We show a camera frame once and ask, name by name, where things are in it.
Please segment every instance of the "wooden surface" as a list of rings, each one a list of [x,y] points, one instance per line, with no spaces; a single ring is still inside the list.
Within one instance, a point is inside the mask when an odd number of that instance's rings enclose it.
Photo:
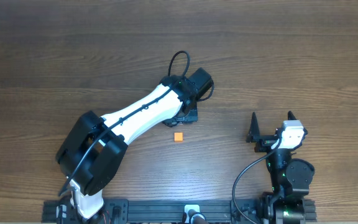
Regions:
[[[0,222],[39,222],[65,181],[54,157],[77,118],[150,93],[182,49],[188,75],[213,76],[213,97],[197,123],[134,141],[104,196],[230,199],[261,156],[245,142],[252,112],[272,134],[292,110],[309,131],[296,157],[316,167],[319,220],[358,221],[358,1],[0,0]],[[258,164],[237,194],[270,187]]]

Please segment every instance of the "white plastic part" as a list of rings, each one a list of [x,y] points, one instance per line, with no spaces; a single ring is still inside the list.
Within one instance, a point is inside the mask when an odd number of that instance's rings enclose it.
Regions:
[[[70,185],[76,189],[75,202],[77,203],[77,212],[85,219],[91,218],[96,212],[103,206],[102,190],[98,193],[89,196],[83,195],[80,190],[80,186],[74,181],[70,181]],[[74,205],[73,196],[70,200],[71,204]]]
[[[145,98],[136,103],[124,108],[120,111],[105,114],[102,118],[105,119],[104,124],[108,127],[118,121],[119,118],[125,117],[127,114],[133,112],[142,105],[145,105],[154,99],[160,97],[169,89],[168,86],[159,84],[156,89],[147,95]],[[182,102],[178,99],[178,95],[174,91],[170,91],[160,101],[149,106],[147,110],[142,110],[135,115],[125,120],[122,125],[119,124],[112,129],[116,135],[123,135],[126,144],[130,144],[138,136],[150,129],[152,126],[158,124],[166,119],[173,118],[180,110]]]
[[[278,147],[279,149],[293,149],[302,142],[302,137],[305,132],[301,121],[284,121],[282,128],[284,128],[284,131],[282,133],[281,144]],[[272,146],[272,149],[274,149],[277,144],[278,141]]]
[[[189,211],[190,210],[200,212],[200,206],[199,205],[185,205],[185,213],[186,213],[186,221],[185,221],[185,223],[190,223],[190,220],[189,220]]]

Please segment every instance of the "orange block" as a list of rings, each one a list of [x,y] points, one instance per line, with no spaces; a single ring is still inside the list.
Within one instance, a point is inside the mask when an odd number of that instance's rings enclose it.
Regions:
[[[183,133],[174,133],[173,140],[175,142],[183,142]]]

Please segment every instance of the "orange cube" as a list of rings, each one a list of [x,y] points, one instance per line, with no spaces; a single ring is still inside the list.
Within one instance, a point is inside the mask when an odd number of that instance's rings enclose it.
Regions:
[[[173,140],[175,142],[183,142],[183,133],[174,133]]]

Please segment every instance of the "wooden table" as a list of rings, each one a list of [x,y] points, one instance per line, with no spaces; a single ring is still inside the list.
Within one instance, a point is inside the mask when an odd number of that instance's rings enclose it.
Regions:
[[[182,49],[188,75],[213,76],[213,97],[197,123],[134,141],[104,196],[229,200],[262,156],[245,142],[252,112],[273,134],[292,110],[309,131],[296,157],[316,167],[319,220],[358,221],[358,1],[323,0],[0,0],[0,221],[40,221],[65,181],[54,157],[77,118],[141,99]],[[258,164],[237,194],[270,188]]]

